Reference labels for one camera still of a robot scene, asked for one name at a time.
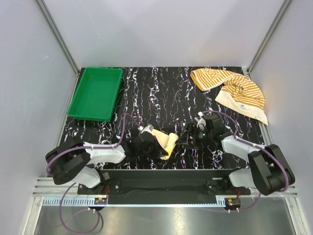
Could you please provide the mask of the yellow cream towel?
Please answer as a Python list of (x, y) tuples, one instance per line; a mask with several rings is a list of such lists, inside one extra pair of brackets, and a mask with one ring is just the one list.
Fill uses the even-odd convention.
[(162, 160), (168, 160), (176, 146), (176, 141), (178, 140), (178, 135), (175, 133), (170, 133), (169, 135), (153, 129), (152, 134), (156, 137), (160, 146), (166, 151), (166, 155), (161, 157)]

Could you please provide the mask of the yellow orange striped towel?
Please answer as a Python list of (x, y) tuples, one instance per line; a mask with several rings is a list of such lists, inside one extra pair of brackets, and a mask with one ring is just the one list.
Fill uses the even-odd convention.
[(265, 97), (250, 78), (228, 70), (207, 68), (191, 71), (191, 78), (202, 92), (221, 86), (216, 102), (268, 125), (264, 113)]

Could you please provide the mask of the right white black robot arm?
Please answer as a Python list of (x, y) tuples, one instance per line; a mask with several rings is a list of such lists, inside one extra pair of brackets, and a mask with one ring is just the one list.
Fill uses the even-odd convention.
[(233, 136), (222, 126), (189, 123), (176, 144), (185, 149), (220, 149), (245, 160), (249, 164), (248, 168), (237, 169), (224, 177), (222, 188), (228, 194), (245, 187), (255, 188), (267, 196), (286, 190), (295, 183), (294, 173), (279, 146), (245, 141)]

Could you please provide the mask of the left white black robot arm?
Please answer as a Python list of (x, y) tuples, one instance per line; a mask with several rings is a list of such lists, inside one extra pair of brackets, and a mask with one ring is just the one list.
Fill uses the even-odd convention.
[(89, 165), (123, 164), (142, 157), (166, 159), (173, 151), (171, 137), (153, 130), (124, 140), (120, 145), (92, 144), (72, 138), (46, 154), (47, 175), (53, 178), (56, 185), (75, 182), (100, 194), (105, 190), (106, 182), (99, 171)]

